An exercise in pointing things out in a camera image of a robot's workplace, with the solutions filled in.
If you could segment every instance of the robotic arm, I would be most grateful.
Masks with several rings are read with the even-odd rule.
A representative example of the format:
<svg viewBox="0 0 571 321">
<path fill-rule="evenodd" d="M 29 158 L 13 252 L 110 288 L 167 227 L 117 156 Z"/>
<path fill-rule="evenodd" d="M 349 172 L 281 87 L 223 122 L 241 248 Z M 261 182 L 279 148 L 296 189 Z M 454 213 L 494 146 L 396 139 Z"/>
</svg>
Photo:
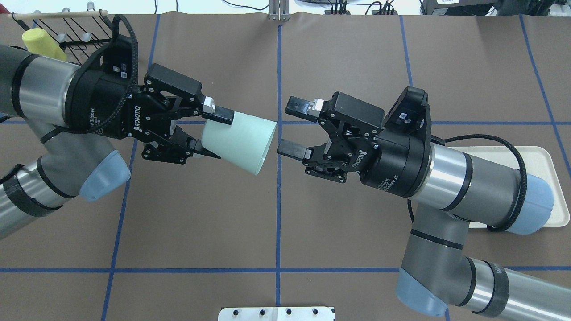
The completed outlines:
<svg viewBox="0 0 571 321">
<path fill-rule="evenodd" d="M 428 95 L 407 87 L 385 116 L 336 92 L 329 101 L 291 97 L 285 112 L 317 122 L 326 144 L 281 141 L 278 153 L 309 175 L 361 183 L 419 202 L 397 283 L 408 307 L 442 316 L 448 304 L 508 320 L 570 320 L 571 290 L 462 255 L 469 222 L 530 234 L 550 216 L 543 180 L 444 146 L 431 136 Z"/>
<path fill-rule="evenodd" d="M 130 37 L 118 33 L 120 21 Z M 230 125 L 234 112 L 202 94 L 200 82 L 161 65 L 153 64 L 137 85 L 132 28 L 123 16 L 108 25 L 111 41 L 83 66 L 0 45 L 0 112 L 24 118 L 48 152 L 0 179 L 0 239 L 77 195 L 94 201 L 126 182 L 129 168 L 107 138 L 134 137 L 146 143 L 143 158 L 153 161 L 220 158 L 175 121 L 201 116 Z M 41 32 L 26 34 L 41 38 L 34 35 Z"/>
</svg>

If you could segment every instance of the white plastic tray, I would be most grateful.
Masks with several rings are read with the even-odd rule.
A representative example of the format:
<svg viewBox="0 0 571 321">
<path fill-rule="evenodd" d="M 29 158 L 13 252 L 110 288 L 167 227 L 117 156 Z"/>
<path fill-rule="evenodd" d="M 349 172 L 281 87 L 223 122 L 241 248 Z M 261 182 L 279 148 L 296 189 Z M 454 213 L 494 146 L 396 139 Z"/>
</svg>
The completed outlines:
<svg viewBox="0 0 571 321">
<path fill-rule="evenodd" d="M 450 147 L 452 149 L 470 154 L 488 161 L 502 164 L 511 168 L 518 168 L 517 160 L 512 152 L 504 146 L 471 146 Z M 529 174 L 545 180 L 553 190 L 554 204 L 551 216 L 544 227 L 562 227 L 569 223 L 569 209 L 563 197 L 563 191 L 557 179 L 557 173 L 549 153 L 541 147 L 516 147 L 524 158 L 525 168 Z M 486 227 L 482 223 L 470 223 L 470 227 Z"/>
</svg>

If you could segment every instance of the white mounting plate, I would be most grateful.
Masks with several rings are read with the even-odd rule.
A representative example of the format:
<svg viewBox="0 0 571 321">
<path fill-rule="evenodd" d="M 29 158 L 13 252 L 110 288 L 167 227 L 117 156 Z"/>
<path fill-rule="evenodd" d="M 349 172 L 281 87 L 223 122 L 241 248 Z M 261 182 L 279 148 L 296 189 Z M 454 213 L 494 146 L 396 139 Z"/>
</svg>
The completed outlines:
<svg viewBox="0 0 571 321">
<path fill-rule="evenodd" d="M 470 154 L 488 161 L 511 168 L 519 168 L 516 158 L 505 146 L 471 146 L 450 147 L 452 149 Z M 525 169 L 529 174 L 545 180 L 553 190 L 554 204 L 551 216 L 544 227 L 562 227 L 569 223 L 569 209 L 563 197 L 563 191 L 555 172 L 555 166 L 549 153 L 537 146 L 516 147 L 525 162 Z M 470 227 L 486 227 L 482 223 L 470 223 Z"/>
<path fill-rule="evenodd" d="M 224 308 L 218 321 L 335 321 L 333 307 Z"/>
</svg>

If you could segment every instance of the blue cap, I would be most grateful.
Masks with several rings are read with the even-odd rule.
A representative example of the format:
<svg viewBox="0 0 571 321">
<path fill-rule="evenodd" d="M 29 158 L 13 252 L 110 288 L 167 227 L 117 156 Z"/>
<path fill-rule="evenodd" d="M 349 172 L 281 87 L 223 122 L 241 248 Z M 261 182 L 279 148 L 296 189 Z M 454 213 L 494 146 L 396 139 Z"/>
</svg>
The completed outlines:
<svg viewBox="0 0 571 321">
<path fill-rule="evenodd" d="M 448 305 L 425 288 L 402 267 L 396 282 L 396 296 L 407 307 L 429 316 L 443 316 Z"/>
<path fill-rule="evenodd" d="M 526 235 L 539 230 L 551 216 L 553 202 L 553 191 L 549 184 L 539 177 L 528 174 L 524 205 L 516 221 L 507 231 Z"/>
<path fill-rule="evenodd" d="M 119 152 L 114 150 L 87 177 L 79 194 L 89 202 L 93 202 L 121 186 L 130 177 L 129 167 Z"/>
</svg>

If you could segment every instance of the mint green cup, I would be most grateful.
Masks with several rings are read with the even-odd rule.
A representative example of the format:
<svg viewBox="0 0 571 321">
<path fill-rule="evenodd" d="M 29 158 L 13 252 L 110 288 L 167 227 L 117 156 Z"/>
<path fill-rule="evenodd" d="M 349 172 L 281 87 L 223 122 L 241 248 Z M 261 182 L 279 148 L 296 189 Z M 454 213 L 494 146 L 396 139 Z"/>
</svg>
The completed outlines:
<svg viewBox="0 0 571 321">
<path fill-rule="evenodd" d="M 257 175 L 270 149 L 276 124 L 235 111 L 232 125 L 206 121 L 202 131 L 202 146 Z"/>
</svg>

